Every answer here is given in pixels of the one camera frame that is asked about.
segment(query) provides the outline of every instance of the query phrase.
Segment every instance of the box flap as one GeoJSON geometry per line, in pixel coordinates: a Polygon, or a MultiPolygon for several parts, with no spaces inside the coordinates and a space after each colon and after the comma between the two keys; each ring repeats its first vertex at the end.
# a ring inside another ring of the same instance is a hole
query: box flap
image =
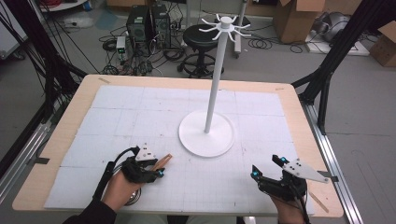
{"type": "Polygon", "coordinates": [[[383,35],[389,38],[393,43],[396,43],[396,21],[384,25],[378,29],[383,35]]]}
{"type": "Polygon", "coordinates": [[[291,1],[291,0],[279,0],[280,5],[282,5],[282,7],[285,6],[285,5],[287,5],[290,1],[291,1]]]}
{"type": "Polygon", "coordinates": [[[297,0],[297,11],[320,12],[324,8],[325,0],[297,0]]]}

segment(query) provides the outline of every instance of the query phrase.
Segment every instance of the person's left hand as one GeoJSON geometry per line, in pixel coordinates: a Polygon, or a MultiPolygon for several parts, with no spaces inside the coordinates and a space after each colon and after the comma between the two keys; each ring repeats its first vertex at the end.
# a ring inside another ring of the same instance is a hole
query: person's left hand
{"type": "Polygon", "coordinates": [[[117,212],[142,185],[129,182],[123,172],[117,172],[108,181],[102,202],[117,212]]]}

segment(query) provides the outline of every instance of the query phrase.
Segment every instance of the round white base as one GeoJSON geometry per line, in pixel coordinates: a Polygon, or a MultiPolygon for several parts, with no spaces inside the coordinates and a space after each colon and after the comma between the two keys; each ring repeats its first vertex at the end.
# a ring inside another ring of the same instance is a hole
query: round white base
{"type": "Polygon", "coordinates": [[[213,113],[210,132],[205,133],[205,111],[195,111],[184,118],[178,127],[183,146],[201,157],[217,157],[226,153],[234,140],[233,125],[223,115],[213,113]]]}

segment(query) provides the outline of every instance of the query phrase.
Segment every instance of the computer tower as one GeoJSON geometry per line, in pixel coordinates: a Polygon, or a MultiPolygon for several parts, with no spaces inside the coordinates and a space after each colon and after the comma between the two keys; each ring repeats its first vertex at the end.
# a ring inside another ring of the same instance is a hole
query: computer tower
{"type": "Polygon", "coordinates": [[[126,22],[134,56],[150,55],[149,45],[153,38],[148,6],[132,6],[126,22]]]}
{"type": "Polygon", "coordinates": [[[154,4],[151,7],[154,23],[154,36],[160,49],[171,48],[170,18],[164,4],[154,4]]]}

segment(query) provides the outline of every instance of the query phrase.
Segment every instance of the white pole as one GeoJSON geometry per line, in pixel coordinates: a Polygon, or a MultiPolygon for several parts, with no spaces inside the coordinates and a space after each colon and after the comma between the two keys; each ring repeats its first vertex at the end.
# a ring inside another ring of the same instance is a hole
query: white pole
{"type": "MultiPolygon", "coordinates": [[[[221,28],[227,29],[230,27],[231,23],[232,23],[231,18],[228,17],[221,18],[221,28]]],[[[221,68],[223,65],[225,49],[227,46],[227,39],[228,39],[228,33],[221,32],[218,43],[218,51],[216,53],[215,70],[213,71],[212,89],[210,91],[209,106],[206,115],[205,133],[210,132],[210,126],[213,118],[213,111],[215,110],[216,96],[218,94],[218,89],[219,89],[221,68]]]]}

